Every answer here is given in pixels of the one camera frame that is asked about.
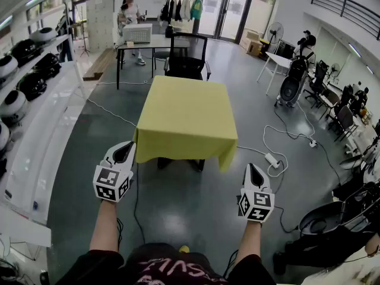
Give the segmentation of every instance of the yellow shoe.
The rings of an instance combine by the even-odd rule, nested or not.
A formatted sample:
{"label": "yellow shoe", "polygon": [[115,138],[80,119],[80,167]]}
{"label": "yellow shoe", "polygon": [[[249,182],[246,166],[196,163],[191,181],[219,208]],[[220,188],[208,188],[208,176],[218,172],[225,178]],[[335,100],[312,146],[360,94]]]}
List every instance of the yellow shoe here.
{"label": "yellow shoe", "polygon": [[190,248],[186,245],[183,245],[179,248],[179,252],[183,254],[188,254],[190,252]]}

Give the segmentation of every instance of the wooden platform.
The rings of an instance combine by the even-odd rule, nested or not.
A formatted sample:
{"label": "wooden platform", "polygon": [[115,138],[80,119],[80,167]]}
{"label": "wooden platform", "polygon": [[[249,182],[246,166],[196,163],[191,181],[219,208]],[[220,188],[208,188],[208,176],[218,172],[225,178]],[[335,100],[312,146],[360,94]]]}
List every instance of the wooden platform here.
{"label": "wooden platform", "polygon": [[105,49],[104,52],[96,59],[94,64],[88,71],[84,74],[83,80],[99,80],[99,78],[103,75],[104,71],[116,58],[116,52],[113,49]]}

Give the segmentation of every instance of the black metal railing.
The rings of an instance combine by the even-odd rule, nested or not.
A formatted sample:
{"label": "black metal railing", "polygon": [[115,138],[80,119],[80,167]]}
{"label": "black metal railing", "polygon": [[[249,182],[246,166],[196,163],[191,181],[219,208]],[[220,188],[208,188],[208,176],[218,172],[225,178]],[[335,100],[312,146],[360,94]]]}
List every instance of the black metal railing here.
{"label": "black metal railing", "polygon": [[376,37],[377,40],[380,39],[380,15],[369,8],[352,0],[311,0],[311,4],[323,7],[350,20]]}

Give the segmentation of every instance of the chair armrest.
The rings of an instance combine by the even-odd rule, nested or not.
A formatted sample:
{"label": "chair armrest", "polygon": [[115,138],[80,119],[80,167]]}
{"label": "chair armrest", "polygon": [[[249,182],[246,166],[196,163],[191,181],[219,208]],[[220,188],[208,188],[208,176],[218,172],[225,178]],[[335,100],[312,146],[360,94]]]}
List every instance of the chair armrest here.
{"label": "chair armrest", "polygon": [[205,64],[206,64],[206,70],[207,70],[207,81],[210,79],[210,75],[211,75],[211,69],[210,69],[210,65],[208,64],[207,60],[205,61]]}
{"label": "chair armrest", "polygon": [[169,57],[165,59],[165,65],[164,65],[165,75],[168,69],[169,69]]}

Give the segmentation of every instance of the table covered with yellow cloth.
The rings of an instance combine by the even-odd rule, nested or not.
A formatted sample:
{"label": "table covered with yellow cloth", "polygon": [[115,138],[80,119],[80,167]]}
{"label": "table covered with yellow cloth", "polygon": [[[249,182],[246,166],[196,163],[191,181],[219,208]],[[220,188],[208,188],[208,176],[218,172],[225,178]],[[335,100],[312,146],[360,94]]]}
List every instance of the table covered with yellow cloth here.
{"label": "table covered with yellow cloth", "polygon": [[135,130],[136,162],[217,156],[229,168],[238,144],[224,84],[156,76]]}

